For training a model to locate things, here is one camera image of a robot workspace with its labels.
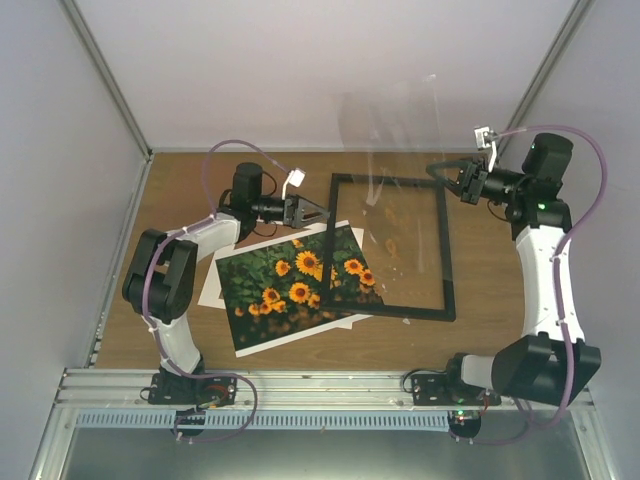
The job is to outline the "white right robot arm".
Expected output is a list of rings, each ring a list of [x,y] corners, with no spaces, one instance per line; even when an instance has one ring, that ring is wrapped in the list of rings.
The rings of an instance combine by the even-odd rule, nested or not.
[[[427,173],[463,203],[485,199],[505,208],[521,265],[525,316],[520,339],[493,356],[458,353],[447,363],[443,393],[464,405],[481,391],[566,408],[601,366],[576,313],[569,250],[577,225],[558,196],[573,143],[537,134],[520,171],[497,157],[444,161]]]

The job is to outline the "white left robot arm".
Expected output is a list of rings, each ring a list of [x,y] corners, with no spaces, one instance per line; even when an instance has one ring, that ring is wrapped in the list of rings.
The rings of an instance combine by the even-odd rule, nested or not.
[[[290,171],[281,190],[271,194],[263,192],[264,174],[258,164],[243,162],[204,219],[169,232],[144,231],[125,276],[123,298],[146,323],[161,368],[175,375],[171,391],[185,404],[198,402],[206,391],[203,357],[187,317],[197,264],[244,240],[260,222],[302,229],[329,218],[325,208],[287,191],[300,186],[302,170]]]

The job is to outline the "clear acrylic sheet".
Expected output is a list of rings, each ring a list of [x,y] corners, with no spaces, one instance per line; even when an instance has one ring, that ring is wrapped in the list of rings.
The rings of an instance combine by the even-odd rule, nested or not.
[[[420,182],[425,164],[441,154],[437,76],[344,92],[337,122],[344,150],[366,158],[362,210],[383,257],[380,276],[429,273],[432,190]]]

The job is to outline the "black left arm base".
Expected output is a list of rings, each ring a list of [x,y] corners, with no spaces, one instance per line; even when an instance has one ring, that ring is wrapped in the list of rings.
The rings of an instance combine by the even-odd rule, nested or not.
[[[160,369],[151,384],[140,391],[140,399],[151,405],[191,405],[215,408],[232,405],[237,380],[229,377],[191,379]]]

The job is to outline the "sunflower photo print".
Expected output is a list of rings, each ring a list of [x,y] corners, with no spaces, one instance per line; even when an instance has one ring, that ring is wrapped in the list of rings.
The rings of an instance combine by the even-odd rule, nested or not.
[[[320,307],[325,231],[217,260],[238,358],[331,330],[337,320],[356,315]]]

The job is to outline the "black picture frame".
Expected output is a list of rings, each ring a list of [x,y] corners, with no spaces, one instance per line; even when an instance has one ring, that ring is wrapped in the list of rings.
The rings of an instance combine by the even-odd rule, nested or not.
[[[372,180],[379,186],[394,185],[419,189],[431,189],[435,193],[437,212],[437,233],[442,272],[442,290],[444,307],[442,309],[417,308],[380,303],[359,304],[357,302],[337,301],[330,289],[330,265],[333,264],[335,247],[336,217],[338,211],[339,189],[342,183],[359,184]],[[447,202],[444,187],[435,180],[403,178],[381,175],[351,173],[333,173],[329,189],[329,217],[326,224],[323,257],[327,272],[323,274],[320,289],[320,307],[331,312],[349,312],[351,314],[372,315],[394,318],[409,318],[440,322],[453,322],[456,319],[453,266],[449,236]]]

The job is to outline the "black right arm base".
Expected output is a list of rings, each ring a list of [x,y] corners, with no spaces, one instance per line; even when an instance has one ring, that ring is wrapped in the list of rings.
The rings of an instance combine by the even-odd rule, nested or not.
[[[415,406],[484,407],[500,406],[501,397],[485,389],[459,383],[441,371],[415,369],[400,380],[401,390],[412,397]]]

